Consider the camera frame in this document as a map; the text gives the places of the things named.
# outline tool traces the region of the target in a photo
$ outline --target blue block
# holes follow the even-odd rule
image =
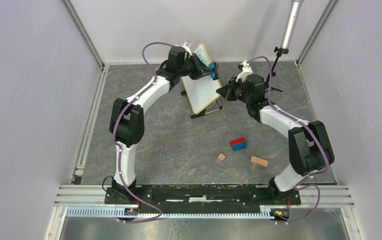
[[[232,151],[234,151],[234,152],[237,150],[240,150],[240,149],[245,149],[245,148],[247,148],[247,142],[246,141],[232,145]]]

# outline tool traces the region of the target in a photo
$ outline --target rectangular wooden block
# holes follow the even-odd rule
[[[252,163],[254,163],[254,164],[261,165],[261,166],[263,166],[263,167],[265,167],[265,168],[267,168],[267,167],[268,167],[268,164],[269,164],[269,162],[266,161],[265,159],[261,159],[261,158],[255,157],[255,156],[252,156],[252,157],[251,157],[250,162],[252,162]]]
[[[219,160],[219,161],[223,161],[224,159],[226,158],[226,156],[225,155],[223,155],[222,153],[217,157],[217,160]]]

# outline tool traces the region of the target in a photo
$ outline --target metal easel stand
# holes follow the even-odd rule
[[[186,96],[187,95],[187,91],[183,90],[180,92],[180,94],[182,96]],[[214,110],[211,110],[211,111],[207,111],[210,107],[212,107],[213,105],[215,105],[217,102],[217,104],[219,104],[219,108],[217,109],[214,109]],[[205,116],[206,114],[209,114],[209,113],[213,113],[213,112],[216,112],[216,111],[219,111],[219,110],[222,110],[223,106],[221,104],[221,102],[219,101],[219,98],[216,99],[210,106],[206,107],[206,109],[204,109],[203,111],[201,111],[199,114],[193,114],[191,115],[191,119],[196,119],[196,118],[200,118],[200,117],[203,117]]]

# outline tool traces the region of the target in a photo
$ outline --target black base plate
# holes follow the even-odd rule
[[[288,196],[271,199],[267,185],[256,184],[137,185],[133,192],[144,201],[160,208],[165,214],[260,213],[260,205],[285,206],[287,197],[291,205],[302,203],[299,192],[296,190],[292,190]],[[119,194],[113,198],[115,192],[110,187],[107,189],[107,194],[105,204],[137,203]],[[193,198],[202,197],[218,201],[193,201]],[[158,213],[145,204],[139,205],[139,212]]]

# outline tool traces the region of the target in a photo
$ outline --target cable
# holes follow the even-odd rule
[[[290,209],[290,207],[291,207],[290,197],[287,196],[287,197],[286,197],[286,207],[285,207],[285,211],[288,211],[288,209]]]
[[[149,218],[146,218],[146,219],[142,219],[142,220],[137,220],[137,221],[123,221],[124,224],[139,224],[139,223],[145,223],[145,222],[149,222],[149,221],[152,221],[152,220],[155,220],[157,218],[159,218],[163,212],[160,208],[152,205],[151,203],[148,203],[144,200],[142,200],[141,198],[139,198],[138,196],[136,196],[129,188],[128,188],[128,185],[126,184],[123,176],[122,176],[122,146],[116,141],[116,132],[118,130],[118,126],[119,126],[119,123],[121,121],[121,119],[124,117],[125,115],[125,112],[126,110],[137,100],[137,98],[141,97],[146,91],[148,91],[152,86],[154,86],[154,84],[157,82],[157,72],[156,72],[156,69],[149,63],[149,61],[147,61],[145,55],[144,55],[144,52],[146,50],[146,48],[148,48],[149,46],[151,45],[156,45],[156,44],[160,44],[160,45],[166,45],[166,46],[169,46],[169,47],[173,47],[172,44],[169,44],[169,43],[165,43],[165,42],[159,42],[159,41],[156,41],[156,42],[152,42],[152,43],[149,43],[147,44],[143,49],[142,49],[142,59],[144,59],[144,62],[147,64],[147,66],[153,71],[154,73],[154,80],[152,81],[152,84],[149,84],[146,88],[144,88],[141,92],[139,92],[130,102],[128,102],[128,104],[122,109],[122,111],[120,112],[119,114],[119,117],[117,117],[117,121],[114,125],[114,128],[113,128],[113,135],[112,135],[112,141],[114,143],[115,146],[119,147],[119,151],[118,151],[118,165],[119,165],[119,168],[118,168],[118,171],[119,171],[119,175],[120,175],[120,180],[122,181],[122,184],[124,186],[124,188],[126,189],[126,191],[132,196],[134,197],[136,200],[138,200],[139,202],[149,206],[150,208],[153,208],[155,210],[157,210],[159,212],[159,214],[157,216],[153,216],[153,217],[149,217]]]
[[[106,176],[105,178],[104,178],[104,180],[102,181],[102,183],[101,183],[101,187],[102,187],[102,189],[104,190],[104,192],[106,192],[107,193],[107,190],[106,189],[104,189],[104,183],[106,182],[106,180],[108,179],[108,178],[111,178],[111,180],[113,181],[113,180],[115,180],[115,178],[113,177],[113,176]]]
[[[319,142],[319,140],[316,138],[315,134],[312,132],[312,130],[306,125],[304,124],[303,122],[301,122],[300,120],[298,120],[297,118],[295,118],[294,116],[288,114],[287,112],[285,111],[282,111],[281,109],[278,109],[275,105],[272,104],[271,102],[271,84],[272,84],[272,79],[274,78],[274,75],[272,73],[272,66],[271,66],[271,62],[269,61],[269,59],[265,56],[257,56],[257,57],[253,57],[251,58],[250,60],[248,60],[249,63],[253,62],[254,60],[257,60],[257,59],[265,59],[266,62],[267,62],[267,65],[269,66],[269,71],[270,71],[270,81],[269,81],[269,85],[268,85],[268,91],[267,91],[267,101],[269,103],[269,106],[271,108],[273,108],[275,111],[277,111],[278,113],[280,113],[281,115],[285,116],[286,118],[290,119],[290,120],[293,120],[294,122],[300,124],[301,126],[303,126],[304,129],[306,129],[306,131],[309,133],[309,135],[312,137],[314,143],[316,144],[317,148],[319,149],[320,151],[320,154],[322,155],[323,157],[323,161],[325,162],[325,168],[322,170],[322,171],[318,171],[318,172],[315,172],[315,173],[312,173],[311,176],[307,175],[306,177],[304,177],[302,180],[300,180],[295,186],[294,186],[294,189],[296,191],[300,191],[300,190],[303,190],[303,189],[306,189],[306,188],[309,188],[309,187],[315,187],[317,189],[317,201],[316,201],[316,204],[314,205],[313,209],[309,212],[309,214],[307,214],[306,216],[302,217],[302,218],[299,218],[299,219],[296,219],[296,220],[293,220],[293,221],[289,221],[289,222],[275,222],[275,225],[279,224],[279,225],[288,225],[288,224],[292,224],[292,223],[298,223],[298,222],[301,222],[305,219],[307,219],[308,217],[310,217],[315,211],[316,209],[318,208],[318,205],[319,205],[319,202],[321,200],[321,190],[319,189],[319,187],[315,184],[309,184],[309,185],[306,185],[306,186],[302,186],[300,187],[300,185],[302,183],[304,183],[305,181],[308,180],[308,178],[312,178],[314,175],[319,175],[319,174],[324,174],[326,172],[329,171],[330,169],[330,162],[328,161],[328,158],[327,158],[327,154],[325,153],[325,150],[322,148],[322,145],[321,143]]]
[[[292,220],[292,221],[287,221],[287,222],[275,222],[275,225],[288,225],[288,224],[296,224],[296,223],[299,223],[301,221],[304,221],[306,220],[307,218],[309,218],[310,216],[313,215],[313,213],[315,213],[316,209],[318,209],[318,205],[319,205],[319,202],[321,201],[321,190],[319,189],[319,186],[316,185],[316,184],[309,184],[309,185],[305,185],[305,186],[302,186],[300,188],[298,188],[297,186],[294,187],[295,190],[299,191],[299,190],[303,190],[303,189],[307,189],[309,187],[315,187],[316,190],[317,190],[317,200],[316,200],[316,204],[314,205],[314,207],[312,208],[312,210],[309,212],[309,214],[307,214],[306,216],[302,217],[302,218],[299,218],[299,219],[296,219],[296,220]]]

